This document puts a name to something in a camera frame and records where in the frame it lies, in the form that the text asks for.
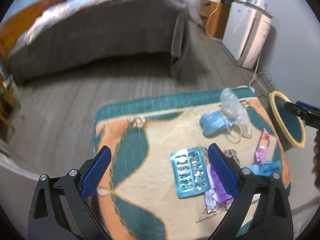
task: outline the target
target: yellow rim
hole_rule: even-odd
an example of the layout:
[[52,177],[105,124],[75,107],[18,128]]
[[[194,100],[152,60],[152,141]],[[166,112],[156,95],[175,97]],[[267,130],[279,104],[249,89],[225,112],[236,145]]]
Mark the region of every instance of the yellow rim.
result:
[[301,121],[301,119],[299,117],[297,117],[298,122],[300,124],[300,128],[302,131],[302,140],[301,142],[297,142],[291,135],[291,133],[288,131],[287,127],[284,125],[284,122],[282,121],[280,114],[278,112],[278,109],[276,108],[276,103],[275,103],[275,97],[281,97],[282,99],[284,99],[287,102],[291,102],[289,100],[289,98],[287,98],[284,94],[282,94],[279,91],[273,91],[270,95],[270,105],[271,105],[271,109],[272,112],[282,130],[282,132],[284,133],[285,137],[287,138],[287,140],[292,144],[292,146],[296,147],[296,148],[303,148],[305,146],[306,143],[306,131],[304,130],[304,126],[303,123]]

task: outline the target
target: gray bed sheet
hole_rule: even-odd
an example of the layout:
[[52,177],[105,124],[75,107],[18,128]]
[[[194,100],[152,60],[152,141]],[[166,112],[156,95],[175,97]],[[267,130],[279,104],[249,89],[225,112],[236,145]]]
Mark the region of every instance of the gray bed sheet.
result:
[[168,52],[180,77],[189,51],[189,9],[179,0],[113,0],[77,11],[9,55],[18,84],[93,60]]

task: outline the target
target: white appliance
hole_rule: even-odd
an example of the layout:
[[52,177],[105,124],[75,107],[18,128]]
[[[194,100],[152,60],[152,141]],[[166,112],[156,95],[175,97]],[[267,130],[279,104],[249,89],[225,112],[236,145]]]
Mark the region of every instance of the white appliance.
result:
[[223,45],[236,64],[253,68],[268,36],[271,15],[244,0],[231,4]]

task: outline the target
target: plastic bag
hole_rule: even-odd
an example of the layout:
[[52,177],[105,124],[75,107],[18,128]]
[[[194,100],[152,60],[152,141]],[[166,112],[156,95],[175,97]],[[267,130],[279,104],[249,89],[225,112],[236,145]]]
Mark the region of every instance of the plastic bag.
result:
[[245,138],[252,137],[250,119],[240,104],[239,98],[230,88],[225,88],[220,95],[221,111],[229,121],[238,125]]

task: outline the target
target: blue blister pack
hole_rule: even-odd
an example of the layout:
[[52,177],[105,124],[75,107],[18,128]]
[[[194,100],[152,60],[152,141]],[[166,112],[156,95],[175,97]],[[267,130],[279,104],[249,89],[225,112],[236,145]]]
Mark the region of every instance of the blue blister pack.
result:
[[204,193],[210,189],[210,181],[199,147],[183,149],[170,155],[178,198]]

